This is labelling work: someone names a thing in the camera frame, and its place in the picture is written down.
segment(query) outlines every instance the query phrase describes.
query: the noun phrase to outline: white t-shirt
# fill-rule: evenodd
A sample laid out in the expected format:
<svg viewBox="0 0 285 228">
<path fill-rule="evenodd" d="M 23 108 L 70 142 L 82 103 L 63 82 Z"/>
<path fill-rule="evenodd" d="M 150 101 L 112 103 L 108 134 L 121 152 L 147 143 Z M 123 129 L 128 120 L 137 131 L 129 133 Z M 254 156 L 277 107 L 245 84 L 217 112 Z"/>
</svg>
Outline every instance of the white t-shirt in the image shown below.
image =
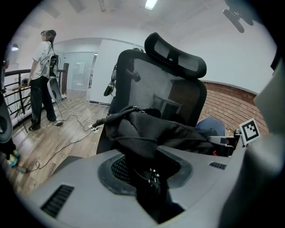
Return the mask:
<svg viewBox="0 0 285 228">
<path fill-rule="evenodd" d="M 53 48 L 51 47 L 51 43 L 49 41 L 42 41 L 40 45 L 37 47 L 37 51 L 33 57 L 33 60 L 37 61 L 37 67 L 35 69 L 35 73 L 32 77 L 32 80 L 38 79 L 42 76 L 44 68 L 49 67 L 49 59 L 50 56 L 53 55 Z"/>
</svg>

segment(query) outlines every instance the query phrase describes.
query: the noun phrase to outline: black bag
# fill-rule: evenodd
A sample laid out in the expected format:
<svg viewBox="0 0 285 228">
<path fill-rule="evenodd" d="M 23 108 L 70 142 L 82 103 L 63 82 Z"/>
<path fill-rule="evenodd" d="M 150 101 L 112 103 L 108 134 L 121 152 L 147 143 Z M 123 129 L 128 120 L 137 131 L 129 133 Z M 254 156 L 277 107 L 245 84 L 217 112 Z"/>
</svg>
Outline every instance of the black bag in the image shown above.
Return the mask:
<svg viewBox="0 0 285 228">
<path fill-rule="evenodd" d="M 94 126 L 106 125 L 106 135 L 126 151 L 149 162 L 155 159 L 157 146 L 164 145 L 184 151 L 212 155 L 214 146 L 208 136 L 214 129 L 200 130 L 177 122 L 163 120 L 129 106 L 117 114 L 98 120 Z"/>
<path fill-rule="evenodd" d="M 97 120 L 93 127 L 106 125 L 107 137 L 126 155 L 130 183 L 137 189 L 137 201 L 158 223 L 173 218 L 183 209 L 172 202 L 168 191 L 166 164 L 159 159 L 157 146 L 212 154 L 214 146 L 207 137 L 214 130 L 198 130 L 163 120 L 129 106 L 119 113 Z"/>
</svg>

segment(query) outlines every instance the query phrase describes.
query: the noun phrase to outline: black pants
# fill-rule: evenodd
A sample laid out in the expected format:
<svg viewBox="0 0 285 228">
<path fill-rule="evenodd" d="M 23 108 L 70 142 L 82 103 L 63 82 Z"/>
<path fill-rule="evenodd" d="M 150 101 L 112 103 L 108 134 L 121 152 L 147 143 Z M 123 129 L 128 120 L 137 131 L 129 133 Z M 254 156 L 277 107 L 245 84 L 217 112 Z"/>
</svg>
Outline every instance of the black pants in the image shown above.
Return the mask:
<svg viewBox="0 0 285 228">
<path fill-rule="evenodd" d="M 10 159 L 10 154 L 16 149 L 16 145 L 13 143 L 12 138 L 8 142 L 0 143 L 0 151 L 6 154 L 6 159 Z"/>
<path fill-rule="evenodd" d="M 53 102 L 49 95 L 48 78 L 39 77 L 31 80 L 31 105 L 32 105 L 32 128 L 41 125 L 41 108 L 44 104 L 46 117 L 49 121 L 56 121 L 56 115 L 53 109 Z"/>
</svg>

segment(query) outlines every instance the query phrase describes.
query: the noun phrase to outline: chair headrest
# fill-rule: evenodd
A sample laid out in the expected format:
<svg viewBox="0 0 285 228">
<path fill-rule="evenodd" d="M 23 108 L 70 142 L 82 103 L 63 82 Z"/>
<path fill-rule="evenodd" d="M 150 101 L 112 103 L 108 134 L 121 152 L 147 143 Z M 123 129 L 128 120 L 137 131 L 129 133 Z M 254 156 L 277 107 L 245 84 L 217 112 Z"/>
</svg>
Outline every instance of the chair headrest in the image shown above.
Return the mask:
<svg viewBox="0 0 285 228">
<path fill-rule="evenodd" d="M 146 53 L 188 77 L 201 78 L 207 72 L 205 61 L 167 43 L 158 33 L 152 33 L 144 43 Z"/>
</svg>

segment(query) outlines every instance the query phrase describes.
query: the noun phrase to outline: power strip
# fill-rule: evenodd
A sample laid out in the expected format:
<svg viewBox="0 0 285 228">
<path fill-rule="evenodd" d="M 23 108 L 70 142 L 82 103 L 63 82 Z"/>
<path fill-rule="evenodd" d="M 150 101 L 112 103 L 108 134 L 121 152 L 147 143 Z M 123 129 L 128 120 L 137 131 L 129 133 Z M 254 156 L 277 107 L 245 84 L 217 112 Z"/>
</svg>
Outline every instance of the power strip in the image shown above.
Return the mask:
<svg viewBox="0 0 285 228">
<path fill-rule="evenodd" d="M 98 131 L 99 131 L 98 128 L 96 129 L 95 127 L 92 127 L 92 124 L 90 124 L 88 127 L 90 128 L 90 130 L 91 130 L 94 134 L 98 133 Z"/>
</svg>

